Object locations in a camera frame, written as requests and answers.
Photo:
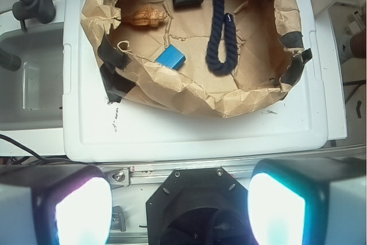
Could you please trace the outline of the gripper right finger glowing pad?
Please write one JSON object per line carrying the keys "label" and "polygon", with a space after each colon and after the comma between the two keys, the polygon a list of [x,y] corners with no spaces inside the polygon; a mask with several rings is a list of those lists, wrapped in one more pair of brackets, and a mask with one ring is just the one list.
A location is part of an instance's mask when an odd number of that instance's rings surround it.
{"label": "gripper right finger glowing pad", "polygon": [[366,161],[261,160],[247,206],[259,244],[366,244]]}

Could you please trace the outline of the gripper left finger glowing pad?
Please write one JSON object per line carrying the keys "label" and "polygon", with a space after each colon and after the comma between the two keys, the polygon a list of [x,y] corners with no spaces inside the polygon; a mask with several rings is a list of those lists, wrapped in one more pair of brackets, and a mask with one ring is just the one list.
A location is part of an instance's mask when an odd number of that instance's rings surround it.
{"label": "gripper left finger glowing pad", "polygon": [[106,244],[111,219],[95,165],[1,166],[1,244]]}

